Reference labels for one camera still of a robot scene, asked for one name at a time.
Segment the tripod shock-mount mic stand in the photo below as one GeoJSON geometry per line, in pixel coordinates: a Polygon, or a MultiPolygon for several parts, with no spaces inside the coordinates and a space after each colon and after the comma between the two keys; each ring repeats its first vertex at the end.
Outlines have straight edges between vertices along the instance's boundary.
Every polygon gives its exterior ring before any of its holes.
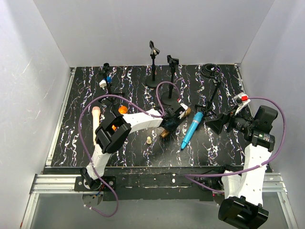
{"type": "Polygon", "coordinates": [[[197,111],[203,114],[203,117],[216,115],[213,111],[213,100],[221,85],[221,68],[214,63],[206,63],[200,68],[200,74],[210,83],[209,95],[206,96],[204,104],[196,104],[194,107],[197,111]]]}

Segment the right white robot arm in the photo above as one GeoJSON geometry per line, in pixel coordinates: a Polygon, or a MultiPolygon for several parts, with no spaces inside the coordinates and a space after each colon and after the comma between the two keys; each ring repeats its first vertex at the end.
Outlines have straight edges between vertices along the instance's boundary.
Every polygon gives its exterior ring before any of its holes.
{"type": "Polygon", "coordinates": [[[262,189],[266,164],[275,146],[275,137],[270,131],[278,112],[262,105],[254,117],[247,117],[241,110],[235,108],[206,122],[216,134],[220,134],[223,126],[227,125],[228,132],[237,130],[243,133],[249,143],[244,151],[243,171],[234,172],[231,167],[224,170],[221,182],[225,199],[220,205],[218,218],[238,229],[257,229],[269,216],[263,208],[262,189]]]}

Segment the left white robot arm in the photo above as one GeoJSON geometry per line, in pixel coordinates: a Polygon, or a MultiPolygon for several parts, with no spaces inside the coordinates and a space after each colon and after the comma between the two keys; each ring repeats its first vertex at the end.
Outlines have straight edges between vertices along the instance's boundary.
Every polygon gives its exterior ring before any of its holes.
{"type": "Polygon", "coordinates": [[[165,108],[164,117],[160,117],[161,109],[155,107],[146,113],[120,114],[114,112],[113,118],[104,119],[99,123],[100,112],[98,107],[94,107],[92,111],[94,152],[91,162],[81,169],[84,186],[93,191],[100,188],[101,181],[98,177],[103,177],[111,155],[123,146],[129,134],[148,128],[161,127],[163,128],[161,138],[166,138],[176,131],[190,111],[191,109],[187,105],[176,102],[165,108]]]}

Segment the gold microphone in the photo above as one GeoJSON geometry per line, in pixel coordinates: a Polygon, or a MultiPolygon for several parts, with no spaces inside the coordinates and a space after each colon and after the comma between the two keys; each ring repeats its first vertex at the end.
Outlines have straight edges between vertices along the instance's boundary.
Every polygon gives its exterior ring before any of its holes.
{"type": "Polygon", "coordinates": [[[190,114],[191,109],[189,107],[180,107],[178,109],[166,107],[165,117],[160,125],[163,128],[160,134],[161,138],[166,138],[169,134],[174,132],[182,121],[190,114]]]}

